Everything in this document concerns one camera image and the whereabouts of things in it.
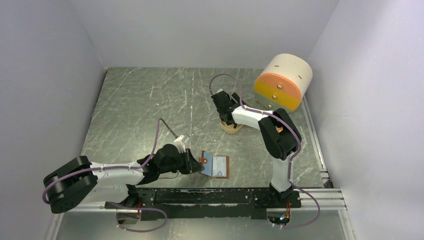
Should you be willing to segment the beige plastic tray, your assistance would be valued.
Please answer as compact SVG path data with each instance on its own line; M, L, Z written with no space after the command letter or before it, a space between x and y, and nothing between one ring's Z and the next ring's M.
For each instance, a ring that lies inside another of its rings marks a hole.
M234 135L240 131L243 127L243 124L227 124L225 121L220 121L220 127L228 134Z

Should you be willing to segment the brown leather card holder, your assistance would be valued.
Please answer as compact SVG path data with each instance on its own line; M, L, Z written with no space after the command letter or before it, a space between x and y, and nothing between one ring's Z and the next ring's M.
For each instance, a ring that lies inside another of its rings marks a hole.
M230 157L213 155L202 151L199 163L203 167L199 173L212 179L228 179L230 177Z

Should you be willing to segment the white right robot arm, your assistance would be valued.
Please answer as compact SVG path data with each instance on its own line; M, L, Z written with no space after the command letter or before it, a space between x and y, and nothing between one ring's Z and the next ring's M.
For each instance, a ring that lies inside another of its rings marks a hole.
M223 90L211 95L219 118L228 126L258 129L269 155L273 157L270 202L282 207L293 191L293 159L299 154L302 137L286 110L260 110L247 106L236 93Z

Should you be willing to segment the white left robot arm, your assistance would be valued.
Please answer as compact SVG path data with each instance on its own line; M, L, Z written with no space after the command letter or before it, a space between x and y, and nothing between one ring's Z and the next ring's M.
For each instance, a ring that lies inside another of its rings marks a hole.
M190 149L166 144L142 159L121 164L104 164L79 156L43 179L42 200L54 214L80 204L112 202L126 208L139 200L136 186L146 185L165 173L189 175L204 170Z

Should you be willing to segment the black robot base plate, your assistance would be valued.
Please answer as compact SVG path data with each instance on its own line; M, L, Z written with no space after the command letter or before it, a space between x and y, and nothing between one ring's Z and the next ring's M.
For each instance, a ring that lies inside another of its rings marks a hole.
M300 208L298 191L282 196L270 187L132 188L119 208L142 208L141 220L250 217L266 220L271 209Z

